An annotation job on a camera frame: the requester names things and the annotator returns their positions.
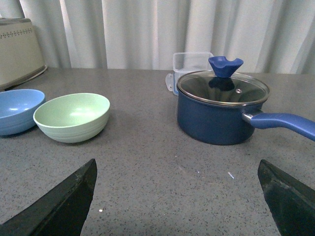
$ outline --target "glass lid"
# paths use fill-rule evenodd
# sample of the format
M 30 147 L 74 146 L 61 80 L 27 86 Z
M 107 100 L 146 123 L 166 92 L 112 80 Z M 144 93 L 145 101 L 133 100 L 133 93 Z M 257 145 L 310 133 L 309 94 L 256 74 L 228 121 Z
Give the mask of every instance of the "glass lid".
M 213 71 L 192 72 L 179 78 L 177 88 L 198 101 L 223 106 L 258 104 L 266 101 L 269 96 L 266 84 L 239 73 L 222 78 Z

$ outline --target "blue saucepan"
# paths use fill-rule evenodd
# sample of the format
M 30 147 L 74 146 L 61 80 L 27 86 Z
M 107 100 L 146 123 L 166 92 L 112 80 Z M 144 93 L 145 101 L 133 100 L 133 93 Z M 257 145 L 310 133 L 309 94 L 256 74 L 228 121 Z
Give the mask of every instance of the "blue saucepan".
M 269 88 L 253 77 L 234 73 L 237 59 L 212 57 L 213 71 L 182 76 L 177 82 L 178 125 L 191 137 L 215 145 L 238 144 L 255 128 L 284 127 L 315 141 L 315 122 L 283 113 L 264 113 Z

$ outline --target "beige container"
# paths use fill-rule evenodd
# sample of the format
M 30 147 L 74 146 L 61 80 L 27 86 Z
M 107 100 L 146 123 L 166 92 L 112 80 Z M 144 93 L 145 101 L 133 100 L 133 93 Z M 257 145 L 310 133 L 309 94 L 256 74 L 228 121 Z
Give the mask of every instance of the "beige container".
M 47 69 L 30 19 L 0 19 L 0 89 Z

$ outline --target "bowl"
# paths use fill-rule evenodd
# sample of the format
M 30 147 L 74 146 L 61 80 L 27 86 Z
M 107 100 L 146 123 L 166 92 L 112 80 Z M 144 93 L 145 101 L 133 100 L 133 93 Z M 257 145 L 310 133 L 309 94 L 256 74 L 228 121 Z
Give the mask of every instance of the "bowl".
M 102 95 L 74 93 L 41 105 L 33 119 L 53 140 L 77 143 L 94 137 L 105 127 L 109 108 L 109 100 Z
M 0 92 L 0 135 L 26 131 L 33 126 L 35 110 L 45 103 L 45 94 L 34 89 Z

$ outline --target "speckled countertop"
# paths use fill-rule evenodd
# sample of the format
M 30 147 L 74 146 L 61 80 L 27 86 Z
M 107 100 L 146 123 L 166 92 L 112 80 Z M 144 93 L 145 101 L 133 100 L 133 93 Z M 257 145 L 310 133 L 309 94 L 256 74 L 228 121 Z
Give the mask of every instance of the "speckled countertop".
M 259 162 L 315 189 L 315 143 L 283 128 L 257 129 L 234 146 L 196 141 L 177 126 L 167 73 L 49 68 L 18 86 L 39 89 L 47 100 L 99 93 L 110 100 L 111 115 L 100 134 L 79 144 L 58 143 L 37 127 L 0 138 L 0 223 L 95 158 L 83 236 L 280 235 L 259 184 Z M 271 87 L 264 111 L 315 120 L 315 76 L 251 75 Z

